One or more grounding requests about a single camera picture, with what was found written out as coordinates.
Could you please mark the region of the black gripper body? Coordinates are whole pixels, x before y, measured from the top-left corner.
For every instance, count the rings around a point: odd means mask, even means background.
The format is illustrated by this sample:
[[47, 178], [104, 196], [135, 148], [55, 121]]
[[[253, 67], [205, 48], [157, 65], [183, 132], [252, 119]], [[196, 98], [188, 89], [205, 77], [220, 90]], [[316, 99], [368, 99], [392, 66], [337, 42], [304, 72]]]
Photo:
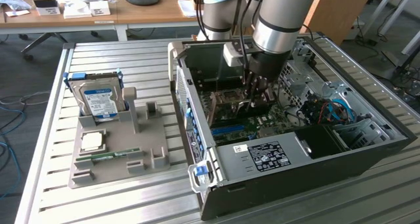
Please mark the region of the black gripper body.
[[268, 52], [252, 53], [249, 58], [249, 71], [273, 82], [284, 69], [287, 60], [289, 59], [291, 51], [280, 54]]

